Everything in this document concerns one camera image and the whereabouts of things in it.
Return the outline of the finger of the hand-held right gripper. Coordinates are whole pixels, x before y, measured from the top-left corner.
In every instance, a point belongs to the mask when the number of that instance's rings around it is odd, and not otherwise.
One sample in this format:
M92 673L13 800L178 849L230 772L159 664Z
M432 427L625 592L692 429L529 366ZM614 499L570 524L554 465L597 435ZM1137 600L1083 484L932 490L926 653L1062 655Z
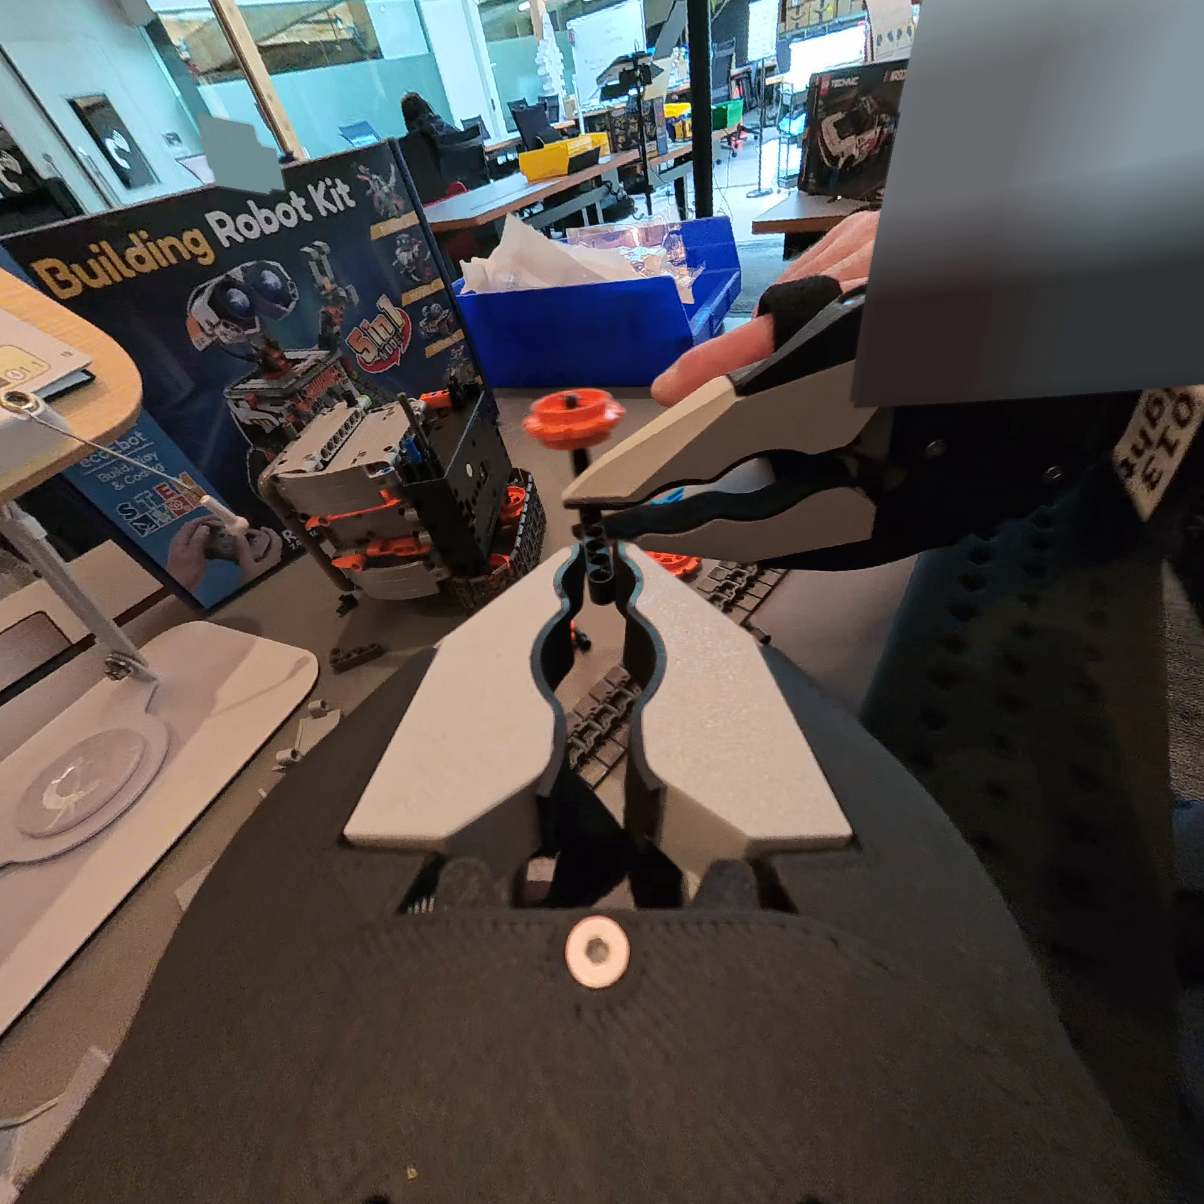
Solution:
M838 474L786 476L758 488L695 488L677 501L609 512L608 537L645 551L767 564L863 542L876 507Z
M771 481L771 452L825 454L860 438L877 451L880 410L855 407L851 385L851 361L749 394L717 377L593 459L562 503L612 510L673 488L750 490Z

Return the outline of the blue plastic bin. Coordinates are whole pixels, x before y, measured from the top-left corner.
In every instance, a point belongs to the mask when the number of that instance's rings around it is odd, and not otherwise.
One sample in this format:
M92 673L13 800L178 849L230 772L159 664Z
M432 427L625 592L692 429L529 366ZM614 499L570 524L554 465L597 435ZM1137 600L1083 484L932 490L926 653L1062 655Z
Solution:
M691 299L664 277L559 288L454 292L495 386L648 385L681 354L713 338L741 291L727 216L683 223Z

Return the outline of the long wooden table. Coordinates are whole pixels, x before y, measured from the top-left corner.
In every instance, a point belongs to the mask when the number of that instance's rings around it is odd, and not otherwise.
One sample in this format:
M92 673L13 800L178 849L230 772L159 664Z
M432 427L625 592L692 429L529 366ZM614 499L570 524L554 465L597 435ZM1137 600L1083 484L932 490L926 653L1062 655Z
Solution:
M490 184L424 205L430 233L501 231L506 216L517 216L537 230L581 216L586 223L601 223L603 208L617 202L620 187L639 194L645 184L672 183L677 202L683 202L684 176L691 172L691 150L672 142L662 154L645 159L634 150L611 153L581 170L540 183L513 172Z

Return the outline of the wooden side table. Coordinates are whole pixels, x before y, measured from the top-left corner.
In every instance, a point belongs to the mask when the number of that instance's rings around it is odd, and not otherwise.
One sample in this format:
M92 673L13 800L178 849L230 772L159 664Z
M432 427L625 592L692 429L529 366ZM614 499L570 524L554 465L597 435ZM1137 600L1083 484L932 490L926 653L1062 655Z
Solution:
M879 206L879 197L858 200L791 189L783 200L753 217L749 228L752 234L822 234L841 219Z

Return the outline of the grey toy robot vehicle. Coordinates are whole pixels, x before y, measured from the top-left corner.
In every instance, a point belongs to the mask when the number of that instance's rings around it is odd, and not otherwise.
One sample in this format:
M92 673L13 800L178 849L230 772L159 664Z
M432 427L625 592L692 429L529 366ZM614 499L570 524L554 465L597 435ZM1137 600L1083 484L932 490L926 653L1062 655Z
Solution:
M542 559L546 518L476 380L313 416L258 488L343 593L471 612Z

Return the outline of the instruction booklet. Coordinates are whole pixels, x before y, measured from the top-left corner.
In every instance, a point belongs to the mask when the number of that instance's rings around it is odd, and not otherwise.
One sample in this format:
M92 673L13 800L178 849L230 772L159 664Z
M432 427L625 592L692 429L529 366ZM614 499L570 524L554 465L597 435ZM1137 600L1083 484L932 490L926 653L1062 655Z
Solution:
M93 382L90 357L53 339L1 338L1 388L53 401Z

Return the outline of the dark toy box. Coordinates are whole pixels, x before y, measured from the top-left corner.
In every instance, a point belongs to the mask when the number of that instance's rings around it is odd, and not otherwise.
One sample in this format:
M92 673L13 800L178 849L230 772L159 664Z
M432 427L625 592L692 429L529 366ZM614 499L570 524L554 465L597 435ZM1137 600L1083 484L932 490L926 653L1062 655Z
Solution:
M909 59L846 65L808 79L799 191L871 200L883 187Z

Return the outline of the yellow storage bin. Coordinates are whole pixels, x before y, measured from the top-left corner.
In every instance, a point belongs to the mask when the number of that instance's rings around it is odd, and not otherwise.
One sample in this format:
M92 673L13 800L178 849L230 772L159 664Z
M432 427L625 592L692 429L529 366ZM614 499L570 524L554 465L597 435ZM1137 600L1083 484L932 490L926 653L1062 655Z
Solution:
M603 131L587 131L575 137L551 140L518 154L518 170L528 183L564 178L598 164L609 156L609 137Z

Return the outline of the black dimpled mat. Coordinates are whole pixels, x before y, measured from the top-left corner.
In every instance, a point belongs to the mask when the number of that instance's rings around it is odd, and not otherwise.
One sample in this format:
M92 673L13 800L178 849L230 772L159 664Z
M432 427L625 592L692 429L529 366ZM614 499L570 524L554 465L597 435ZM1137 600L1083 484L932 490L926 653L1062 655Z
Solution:
M1137 1150L1200 1200L1181 996L1161 554L1104 481L921 554L861 720L1010 909Z

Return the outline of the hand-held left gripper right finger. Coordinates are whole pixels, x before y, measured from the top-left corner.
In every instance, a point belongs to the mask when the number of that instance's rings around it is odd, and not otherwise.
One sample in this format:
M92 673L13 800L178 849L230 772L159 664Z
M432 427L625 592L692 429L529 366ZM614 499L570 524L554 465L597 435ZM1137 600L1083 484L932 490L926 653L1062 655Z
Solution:
M623 825L678 869L843 849L852 827L764 648L642 550L614 551L629 711Z

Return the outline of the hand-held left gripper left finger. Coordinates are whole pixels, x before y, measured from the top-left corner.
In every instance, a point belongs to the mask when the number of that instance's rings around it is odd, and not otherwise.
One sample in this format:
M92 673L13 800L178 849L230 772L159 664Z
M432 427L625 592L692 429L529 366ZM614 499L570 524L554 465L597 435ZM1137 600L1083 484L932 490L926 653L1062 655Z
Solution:
M559 550L434 648L344 822L358 849L473 862L496 894L543 843L565 756L575 551Z

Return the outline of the wooden desk riser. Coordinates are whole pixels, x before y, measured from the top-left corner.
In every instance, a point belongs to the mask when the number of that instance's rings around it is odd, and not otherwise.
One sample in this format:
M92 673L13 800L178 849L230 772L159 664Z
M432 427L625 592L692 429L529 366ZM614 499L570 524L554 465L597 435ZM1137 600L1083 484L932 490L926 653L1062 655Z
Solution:
M70 430L95 443L111 443L125 434L142 402L142 379L128 352L95 324L9 272L1 272L1 308L90 357L92 382L53 407ZM64 435L17 451L4 448L1 503L15 501L87 452L87 446Z

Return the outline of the robot kit box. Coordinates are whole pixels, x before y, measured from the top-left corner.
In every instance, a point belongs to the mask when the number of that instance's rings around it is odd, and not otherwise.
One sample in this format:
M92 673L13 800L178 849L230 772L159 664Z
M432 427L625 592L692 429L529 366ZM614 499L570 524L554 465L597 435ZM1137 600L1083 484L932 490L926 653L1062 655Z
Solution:
M142 379L115 440L65 476L201 611L308 553L258 477L314 415L479 372L397 140L2 238L2 263L95 324Z

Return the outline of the grey curved panel piece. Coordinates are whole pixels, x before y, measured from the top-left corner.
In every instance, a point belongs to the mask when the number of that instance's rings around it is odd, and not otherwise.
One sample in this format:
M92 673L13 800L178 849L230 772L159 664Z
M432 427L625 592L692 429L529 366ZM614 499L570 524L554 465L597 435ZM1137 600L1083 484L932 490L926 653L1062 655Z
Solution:
M299 713L292 744L281 747L274 755L272 772L285 772L297 764L322 741L324 735L336 728L341 711L322 698L310 698Z

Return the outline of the long black holed beam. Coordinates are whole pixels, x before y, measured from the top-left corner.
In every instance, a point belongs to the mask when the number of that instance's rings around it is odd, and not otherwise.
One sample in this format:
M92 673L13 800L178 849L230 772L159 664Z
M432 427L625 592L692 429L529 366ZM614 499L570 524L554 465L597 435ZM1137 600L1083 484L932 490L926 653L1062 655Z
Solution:
M589 600L597 606L614 601L614 561L601 510L595 504L576 504L573 534L582 548Z

